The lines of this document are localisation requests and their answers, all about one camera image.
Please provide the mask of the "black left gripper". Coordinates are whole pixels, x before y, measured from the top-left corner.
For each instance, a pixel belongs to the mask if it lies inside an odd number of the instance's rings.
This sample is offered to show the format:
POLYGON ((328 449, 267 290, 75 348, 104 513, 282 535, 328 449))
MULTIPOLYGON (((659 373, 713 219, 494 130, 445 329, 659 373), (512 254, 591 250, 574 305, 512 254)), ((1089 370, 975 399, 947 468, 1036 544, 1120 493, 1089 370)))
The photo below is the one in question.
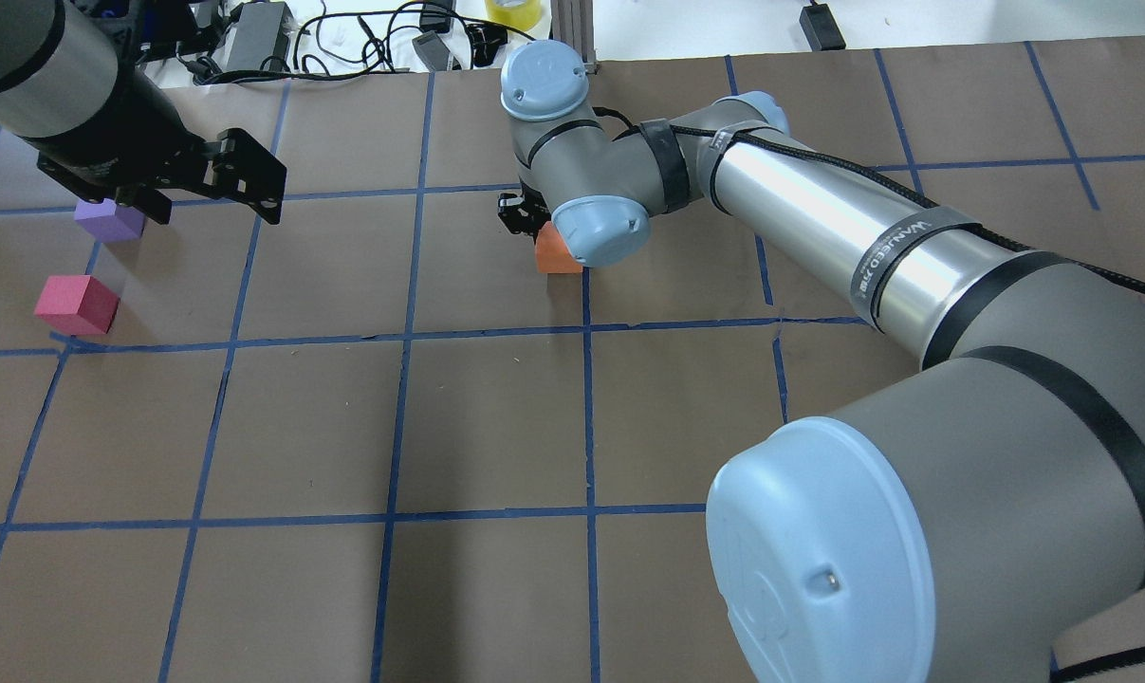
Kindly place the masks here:
POLYGON ((37 168, 87 202, 117 206, 168 225, 173 199, 164 189, 195 189, 251 208, 281 224, 286 165, 242 128, 205 142, 142 72, 120 72, 113 89, 78 128, 37 138, 37 168))

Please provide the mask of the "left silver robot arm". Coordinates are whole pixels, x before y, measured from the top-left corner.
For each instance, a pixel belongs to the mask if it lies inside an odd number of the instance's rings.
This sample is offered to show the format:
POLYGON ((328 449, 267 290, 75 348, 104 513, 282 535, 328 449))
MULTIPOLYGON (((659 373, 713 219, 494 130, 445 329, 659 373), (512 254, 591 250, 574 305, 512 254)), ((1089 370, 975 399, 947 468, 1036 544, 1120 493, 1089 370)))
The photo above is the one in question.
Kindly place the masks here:
POLYGON ((82 202, 172 219, 172 191, 247 206, 278 224, 286 165, 248 132, 207 141, 65 1, 0 1, 0 126, 82 202))

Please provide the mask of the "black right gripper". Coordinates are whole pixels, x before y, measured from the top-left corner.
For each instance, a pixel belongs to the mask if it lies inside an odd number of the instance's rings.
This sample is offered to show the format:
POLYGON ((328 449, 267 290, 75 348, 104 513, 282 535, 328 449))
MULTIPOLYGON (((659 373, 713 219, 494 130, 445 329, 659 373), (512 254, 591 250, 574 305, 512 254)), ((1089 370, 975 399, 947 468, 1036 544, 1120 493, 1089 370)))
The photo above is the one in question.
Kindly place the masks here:
POLYGON ((497 194, 497 217, 508 233, 537 238, 540 227, 551 220, 551 213, 540 192, 523 185, 521 193, 497 194))

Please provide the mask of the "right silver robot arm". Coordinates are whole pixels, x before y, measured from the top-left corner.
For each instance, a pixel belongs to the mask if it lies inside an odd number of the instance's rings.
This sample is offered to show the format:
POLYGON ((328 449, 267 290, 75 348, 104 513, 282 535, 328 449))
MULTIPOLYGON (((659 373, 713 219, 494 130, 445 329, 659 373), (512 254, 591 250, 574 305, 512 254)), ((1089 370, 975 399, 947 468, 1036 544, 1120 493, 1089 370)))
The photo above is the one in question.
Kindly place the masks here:
POLYGON ((1145 281, 1039 249, 806 146, 766 92, 611 136, 581 51, 500 73, 520 191, 581 267, 693 202, 802 268, 917 372, 714 474, 706 545, 759 682, 1067 682, 1057 636, 1145 591, 1145 281))

